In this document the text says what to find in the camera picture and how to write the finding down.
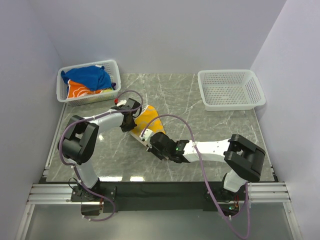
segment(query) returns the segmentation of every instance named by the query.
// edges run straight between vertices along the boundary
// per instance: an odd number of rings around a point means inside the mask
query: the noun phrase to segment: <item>empty basket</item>
[[[110,92],[99,93],[99,94],[67,98],[68,85],[65,84],[65,82],[63,81],[61,77],[61,71],[67,72],[70,69],[78,69],[78,68],[95,66],[95,65],[104,66],[104,70],[110,75],[111,82],[116,83],[114,88],[115,90]],[[56,77],[56,98],[58,99],[59,102],[67,103],[71,106],[78,106],[83,104],[99,102],[103,100],[115,99],[120,89],[121,89],[121,80],[120,80],[119,68],[116,61],[114,60],[96,61],[96,62],[90,62],[85,64],[66,66],[61,68],[58,71],[58,75]]]
[[[206,70],[198,73],[207,111],[250,110],[266,103],[256,74],[251,70]]]

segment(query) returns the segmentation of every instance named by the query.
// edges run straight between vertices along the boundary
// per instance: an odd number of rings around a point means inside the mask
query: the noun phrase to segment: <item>marble table surface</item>
[[[161,114],[175,114],[191,126],[196,141],[219,141],[232,134],[241,134],[266,149],[254,110],[205,111],[196,74],[122,74],[121,92],[136,90],[144,98],[144,106],[152,105]],[[127,93],[123,98],[139,97]],[[73,115],[88,117],[107,111],[113,100],[81,106],[67,106],[64,110],[58,136]],[[184,124],[175,118],[161,119],[166,134],[173,140],[190,139]],[[159,160],[146,152],[145,147],[129,133],[114,128],[98,136],[93,156],[94,170],[102,181],[198,182],[203,181],[199,162],[178,164]],[[204,163],[209,181],[221,181],[231,168],[222,162]],[[57,148],[52,152],[48,182],[67,182],[74,171],[64,166]],[[260,181],[273,182],[273,171],[266,156]]]

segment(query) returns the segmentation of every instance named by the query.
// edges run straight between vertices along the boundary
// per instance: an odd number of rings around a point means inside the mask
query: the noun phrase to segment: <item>metal frame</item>
[[[24,240],[26,238],[34,209],[35,209],[34,204],[27,204],[25,206],[24,213],[22,215],[22,219],[20,222],[20,226],[15,236],[15,240]]]
[[[289,222],[289,226],[291,229],[293,239],[294,240],[302,240],[303,237],[302,237],[301,229],[298,224],[292,203],[291,202],[284,202],[283,207],[284,207],[284,211],[286,214],[286,218],[288,219],[288,222]]]
[[[71,202],[72,189],[68,184],[33,184],[27,205],[98,205],[99,202]],[[252,203],[290,203],[284,182],[249,183]]]
[[[51,146],[50,146],[48,157],[47,157],[46,162],[45,162],[45,168],[47,168],[47,169],[49,169],[51,161],[52,161],[52,155],[53,155],[54,149],[56,148],[56,140],[57,140],[60,128],[61,128],[61,122],[62,122],[62,119],[64,117],[65,110],[67,109],[67,106],[68,105],[66,103],[64,103],[63,106],[62,106],[62,109],[61,109],[60,117],[59,117],[56,129],[55,129],[55,132],[54,132],[54,136],[53,136],[53,140],[52,140],[52,143],[51,143]]]

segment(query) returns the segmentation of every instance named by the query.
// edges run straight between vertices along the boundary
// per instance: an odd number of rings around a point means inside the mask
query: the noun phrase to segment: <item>yellow cloth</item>
[[[147,126],[147,124],[157,116],[159,116],[159,114],[153,106],[146,106],[145,110],[134,120],[137,126],[134,129],[132,129],[131,132],[137,137],[139,137],[143,129]],[[152,130],[154,133],[166,133],[164,126],[162,125],[162,122],[159,118],[154,120],[148,126],[148,129]]]

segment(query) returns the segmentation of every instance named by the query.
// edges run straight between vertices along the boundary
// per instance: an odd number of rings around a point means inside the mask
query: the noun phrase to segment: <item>white robotic arm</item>
[[[115,109],[135,109],[138,102],[129,98],[128,101],[117,104]],[[75,164],[83,181],[89,188],[94,188],[99,178],[91,164],[92,156],[99,133],[114,127],[121,127],[123,132],[132,130],[136,124],[133,115],[136,112],[116,112],[107,116],[80,123],[71,128],[65,135],[62,153],[69,163]],[[83,119],[79,116],[71,117],[69,124]],[[195,145],[191,140],[174,142],[162,132],[154,133],[147,129],[140,140],[147,146],[147,151],[153,153],[160,160],[169,159],[176,163],[191,163],[199,161]],[[234,134],[231,139],[221,141],[196,142],[204,161],[227,163],[232,170],[223,178],[223,188],[236,193],[247,181],[258,182],[264,162],[263,149],[250,142],[241,135]]]
[[[146,143],[147,151],[160,159],[164,157],[176,163],[199,161],[195,150],[196,145],[203,161],[228,163],[232,170],[225,175],[223,188],[231,192],[236,193],[247,181],[260,180],[265,151],[241,135],[234,134],[231,139],[220,141],[193,143],[191,140],[179,140],[174,142],[162,132],[154,133],[146,129],[143,136],[139,137]]]

